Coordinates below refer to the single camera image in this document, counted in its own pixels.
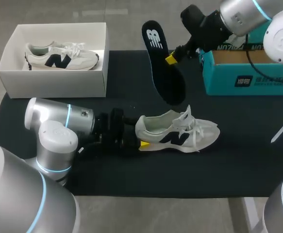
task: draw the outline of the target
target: black mat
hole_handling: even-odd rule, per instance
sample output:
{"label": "black mat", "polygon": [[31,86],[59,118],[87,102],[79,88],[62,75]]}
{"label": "black mat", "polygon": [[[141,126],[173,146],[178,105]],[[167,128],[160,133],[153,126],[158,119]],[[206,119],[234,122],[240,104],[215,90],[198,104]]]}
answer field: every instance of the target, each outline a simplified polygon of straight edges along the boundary
{"label": "black mat", "polygon": [[[283,97],[211,97],[205,94],[197,61],[184,62],[187,95],[196,118],[221,129],[216,146],[201,153],[177,151],[101,154],[74,168],[67,188],[75,195],[221,198],[267,197],[283,180]],[[170,107],[153,87],[146,51],[111,51],[107,98],[60,99],[96,114],[123,108],[125,114],[156,116]],[[0,145],[20,158],[34,156],[35,137],[24,128],[28,100],[5,96],[0,106]]]}

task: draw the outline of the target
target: shoe insole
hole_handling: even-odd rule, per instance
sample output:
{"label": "shoe insole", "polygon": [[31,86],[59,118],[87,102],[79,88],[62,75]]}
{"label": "shoe insole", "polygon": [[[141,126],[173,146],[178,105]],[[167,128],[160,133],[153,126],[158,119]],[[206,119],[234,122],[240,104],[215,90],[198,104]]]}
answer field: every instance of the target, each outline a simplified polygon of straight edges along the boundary
{"label": "shoe insole", "polygon": [[150,20],[142,26],[142,37],[148,50],[152,79],[156,91],[165,102],[178,105],[185,99],[185,82],[182,74],[165,58],[169,56],[163,29],[156,21]]}

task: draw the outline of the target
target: new balance sneaker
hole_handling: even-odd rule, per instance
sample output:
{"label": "new balance sneaker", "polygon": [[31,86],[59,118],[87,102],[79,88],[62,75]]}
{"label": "new balance sneaker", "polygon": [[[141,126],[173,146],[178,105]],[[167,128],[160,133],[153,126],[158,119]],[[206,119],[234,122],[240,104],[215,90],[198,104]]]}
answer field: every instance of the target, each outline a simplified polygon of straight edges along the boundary
{"label": "new balance sneaker", "polygon": [[190,153],[214,143],[220,130],[211,121],[195,119],[189,105],[184,113],[170,110],[157,117],[141,116],[135,126],[135,133],[141,141],[148,142],[140,150],[174,148]]}
{"label": "new balance sneaker", "polygon": [[31,70],[90,70],[99,56],[84,50],[84,43],[52,42],[45,47],[26,44],[25,58]]}

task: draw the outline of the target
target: shoe sole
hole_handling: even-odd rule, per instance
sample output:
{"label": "shoe sole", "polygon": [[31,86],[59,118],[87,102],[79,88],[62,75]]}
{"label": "shoe sole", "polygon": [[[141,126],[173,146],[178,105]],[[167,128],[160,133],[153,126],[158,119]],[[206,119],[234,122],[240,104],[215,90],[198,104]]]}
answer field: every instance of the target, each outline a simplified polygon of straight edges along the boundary
{"label": "shoe sole", "polygon": [[201,145],[197,149],[193,147],[183,147],[179,145],[174,145],[171,143],[149,143],[147,145],[141,146],[139,150],[140,151],[157,151],[157,150],[164,150],[164,149],[176,149],[183,153],[193,153],[193,152],[198,152],[202,149],[208,148],[210,145],[212,145],[213,143],[217,141],[217,139],[219,138],[219,135],[220,135],[220,129],[217,128],[216,135],[214,136],[214,138],[211,141],[209,141],[207,144]]}
{"label": "shoe sole", "polygon": [[91,70],[94,66],[92,67],[86,67],[86,68],[83,68],[83,69],[62,69],[62,68],[57,68],[57,67],[34,67],[32,66],[32,69],[31,70],[60,70],[60,71],[87,71],[87,70]]}

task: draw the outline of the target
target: n logo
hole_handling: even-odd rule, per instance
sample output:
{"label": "n logo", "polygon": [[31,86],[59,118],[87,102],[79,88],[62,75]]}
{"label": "n logo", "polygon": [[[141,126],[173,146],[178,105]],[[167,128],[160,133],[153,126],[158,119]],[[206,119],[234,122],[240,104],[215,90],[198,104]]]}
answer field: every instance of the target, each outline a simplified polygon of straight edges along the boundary
{"label": "n logo", "polygon": [[160,36],[158,34],[158,32],[156,30],[147,30],[147,35],[150,41],[150,44],[152,47],[156,47],[156,48],[163,48],[162,44],[160,43],[161,39]]}
{"label": "n logo", "polygon": [[179,132],[170,132],[160,141],[160,143],[170,142],[171,144],[181,146],[189,136],[189,133],[183,133],[179,137]]}
{"label": "n logo", "polygon": [[52,54],[49,57],[49,59],[46,61],[45,65],[47,67],[52,67],[53,64],[55,64],[57,68],[66,69],[70,61],[71,61],[71,58],[68,55],[66,55],[62,61],[62,57],[60,54]]}

